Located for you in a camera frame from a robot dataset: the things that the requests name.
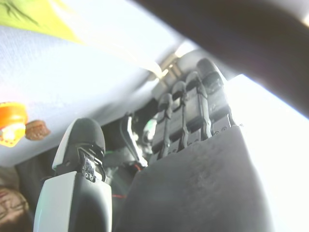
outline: yellow cloth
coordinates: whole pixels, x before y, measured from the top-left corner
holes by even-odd
[[[49,1],[66,9],[60,0],[0,0],[0,25],[78,42],[72,30],[55,14]]]

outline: orange object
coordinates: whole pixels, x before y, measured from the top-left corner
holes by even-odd
[[[25,135],[26,107],[17,102],[0,103],[0,145],[13,147]]]

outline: robotic hand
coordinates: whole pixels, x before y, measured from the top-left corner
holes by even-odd
[[[81,118],[68,127],[54,159],[56,175],[41,190],[35,232],[112,230],[112,191],[104,182],[104,152],[97,122]]]

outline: brown object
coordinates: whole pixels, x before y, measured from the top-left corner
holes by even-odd
[[[32,141],[44,139],[50,134],[44,121],[35,120],[26,124],[26,138]]]

